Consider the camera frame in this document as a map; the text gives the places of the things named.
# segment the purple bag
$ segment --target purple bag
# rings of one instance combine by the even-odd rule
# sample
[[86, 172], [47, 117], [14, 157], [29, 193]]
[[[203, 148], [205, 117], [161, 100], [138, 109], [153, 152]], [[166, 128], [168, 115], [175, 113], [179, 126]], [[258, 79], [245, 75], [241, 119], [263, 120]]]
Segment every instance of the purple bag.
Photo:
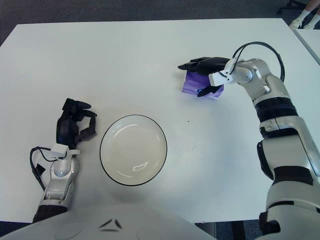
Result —
[[[206, 75], [201, 75], [197, 72], [186, 72], [185, 81], [182, 86], [182, 92], [186, 94], [193, 94], [198, 95], [198, 93], [208, 87], [210, 85], [209, 77]], [[224, 86], [221, 86], [218, 91], [215, 93], [210, 92], [209, 94], [205, 95], [205, 98], [210, 99], [218, 99], [218, 97], [224, 91]]]

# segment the white sneaker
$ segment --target white sneaker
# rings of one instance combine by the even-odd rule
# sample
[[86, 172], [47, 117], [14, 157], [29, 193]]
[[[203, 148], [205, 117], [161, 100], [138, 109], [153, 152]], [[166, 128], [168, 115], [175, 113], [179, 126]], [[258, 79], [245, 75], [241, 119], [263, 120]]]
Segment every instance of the white sneaker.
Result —
[[303, 27], [303, 29], [314, 29], [314, 28], [315, 26], [310, 25], [310, 23]]
[[303, 19], [301, 19], [301, 18], [296, 18], [296, 19], [293, 20], [292, 23], [289, 25], [289, 28], [291, 28], [291, 30], [298, 29], [299, 27], [301, 27], [302, 21], [303, 21]]

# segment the gray carpet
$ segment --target gray carpet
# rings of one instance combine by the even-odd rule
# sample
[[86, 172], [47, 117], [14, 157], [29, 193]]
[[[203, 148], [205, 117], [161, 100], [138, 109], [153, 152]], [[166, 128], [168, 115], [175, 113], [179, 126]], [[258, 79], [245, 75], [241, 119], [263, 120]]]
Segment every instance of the gray carpet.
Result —
[[[277, 15], [278, 8], [285, 6], [287, 2], [288, 0], [0, 0], [0, 45], [17, 24], [280, 17], [290, 24], [301, 11], [284, 10], [282, 15]], [[0, 222], [0, 236], [25, 225]], [[244, 221], [244, 228], [247, 240], [261, 235], [258, 220]], [[215, 234], [219, 240], [232, 240], [231, 223], [216, 223]]]

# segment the white table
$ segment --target white table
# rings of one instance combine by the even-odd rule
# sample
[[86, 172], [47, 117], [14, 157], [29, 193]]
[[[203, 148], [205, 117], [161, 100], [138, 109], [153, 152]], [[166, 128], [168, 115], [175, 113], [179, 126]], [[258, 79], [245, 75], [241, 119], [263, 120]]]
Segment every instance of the white table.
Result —
[[[251, 100], [237, 84], [226, 85], [219, 100], [182, 93], [186, 73], [177, 68], [197, 57], [230, 58], [251, 41], [281, 54], [287, 89], [320, 146], [320, 67], [281, 19], [18, 25], [0, 48], [0, 220], [32, 221], [42, 190], [29, 152], [55, 143], [66, 98], [90, 103], [98, 114], [97, 136], [78, 145], [73, 208], [146, 202], [191, 222], [257, 219], [272, 181], [260, 168]], [[243, 57], [261, 58], [280, 74], [262, 46]], [[99, 159], [105, 130], [130, 114], [154, 119], [168, 145], [161, 172], [137, 187], [115, 183]]]
[[320, 65], [320, 30], [296, 29], [294, 33]]

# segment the robotic hand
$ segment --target robotic hand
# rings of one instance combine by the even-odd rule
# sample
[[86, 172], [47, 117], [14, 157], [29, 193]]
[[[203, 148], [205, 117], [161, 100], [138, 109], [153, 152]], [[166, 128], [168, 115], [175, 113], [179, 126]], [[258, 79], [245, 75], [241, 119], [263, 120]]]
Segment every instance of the robotic hand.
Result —
[[[76, 145], [96, 135], [97, 115], [92, 111], [86, 110], [89, 108], [91, 108], [91, 105], [85, 102], [67, 98], [62, 108], [63, 113], [56, 125], [56, 144], [52, 149], [36, 147], [31, 150], [30, 162], [32, 171], [42, 188], [44, 188], [44, 185], [40, 175], [43, 173], [44, 168], [40, 165], [37, 165], [37, 168], [33, 167], [32, 153], [38, 149], [40, 151], [41, 149], [50, 150], [52, 160], [49, 160], [49, 162], [53, 162], [50, 168], [50, 182], [44, 189], [33, 223], [64, 213], [70, 206], [75, 186], [74, 179], [79, 166], [75, 156], [79, 155], [80, 151], [76, 150]], [[89, 127], [78, 134], [79, 127], [77, 122], [82, 121], [84, 117], [90, 118]]]
[[[209, 75], [212, 73], [220, 72], [225, 69], [226, 64], [230, 59], [224, 57], [201, 57], [190, 60], [190, 62], [178, 66], [181, 70], [188, 72], [196, 72], [201, 75]], [[216, 93], [221, 85], [209, 85], [198, 93], [198, 97], [203, 97], [209, 93]]]
[[[272, 75], [261, 59], [240, 60], [243, 49], [251, 44], [265, 46], [276, 54], [280, 78]], [[202, 57], [178, 68], [208, 74], [213, 87], [238, 83], [252, 100], [264, 138], [257, 144], [261, 169], [274, 181], [268, 192], [266, 212], [259, 217], [265, 235], [259, 239], [318, 239], [320, 153], [284, 85], [285, 69], [280, 55], [264, 42], [251, 42], [240, 47], [223, 69], [217, 59], [220, 58]]]

